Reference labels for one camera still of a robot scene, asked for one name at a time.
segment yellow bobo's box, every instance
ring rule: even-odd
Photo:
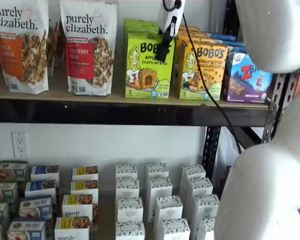
[[[198,56],[197,62],[194,49],[190,42],[181,44],[181,56],[177,91],[180,99],[211,100],[201,80],[199,67],[205,85],[215,100],[220,99],[222,80],[224,77],[228,47],[222,44],[194,41]]]
[[[127,38],[125,97],[167,99],[174,41],[170,43],[165,62],[161,62],[157,60],[157,50],[162,36],[128,33]]]

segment electrical outlet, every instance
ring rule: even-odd
[[[27,132],[25,131],[13,131],[11,132],[13,153],[15,158],[28,157],[28,141]]]

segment purely elizabeth granola bag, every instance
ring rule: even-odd
[[[49,89],[47,0],[0,0],[0,61],[11,92]]]
[[[102,1],[60,0],[66,36],[69,92],[111,94],[117,5]]]

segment white wall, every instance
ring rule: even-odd
[[[204,127],[0,123],[0,160],[14,158],[11,132],[26,131],[31,165],[59,164],[61,190],[68,191],[71,168],[99,166],[101,191],[113,191],[115,164],[167,163],[174,186],[182,166],[202,162]]]

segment green bobo's box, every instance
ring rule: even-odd
[[[165,62],[156,58],[162,36],[127,34],[125,97],[161,98],[169,96],[174,41],[170,43]]]

